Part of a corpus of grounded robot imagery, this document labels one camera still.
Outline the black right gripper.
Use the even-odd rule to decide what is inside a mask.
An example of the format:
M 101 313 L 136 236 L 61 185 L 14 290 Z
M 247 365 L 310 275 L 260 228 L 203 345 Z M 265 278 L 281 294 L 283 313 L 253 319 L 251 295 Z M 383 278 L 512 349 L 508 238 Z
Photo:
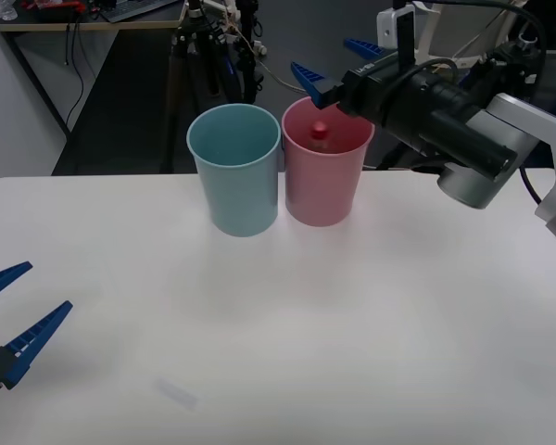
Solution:
M 291 71 L 316 108 L 324 109 L 338 103 L 338 109 L 348 116 L 381 123 L 385 104 L 393 98 L 400 79 L 416 63 L 399 61 L 397 51 L 358 39 L 345 39 L 344 47 L 359 57 L 372 59 L 348 70 L 342 82 L 326 78 L 296 62 L 291 63 Z

